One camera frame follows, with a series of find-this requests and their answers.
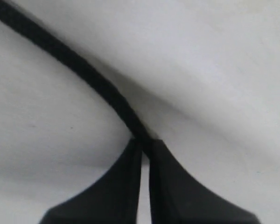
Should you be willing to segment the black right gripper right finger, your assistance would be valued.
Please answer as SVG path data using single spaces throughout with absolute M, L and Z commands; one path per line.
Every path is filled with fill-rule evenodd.
M 153 224 L 258 224 L 259 219 L 192 177 L 162 140 L 151 148 L 149 194 Z

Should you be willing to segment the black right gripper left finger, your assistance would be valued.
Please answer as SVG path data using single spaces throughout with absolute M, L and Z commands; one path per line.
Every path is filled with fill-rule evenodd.
M 75 197 L 49 209 L 42 224 L 135 224 L 142 150 L 131 139 L 112 167 Z

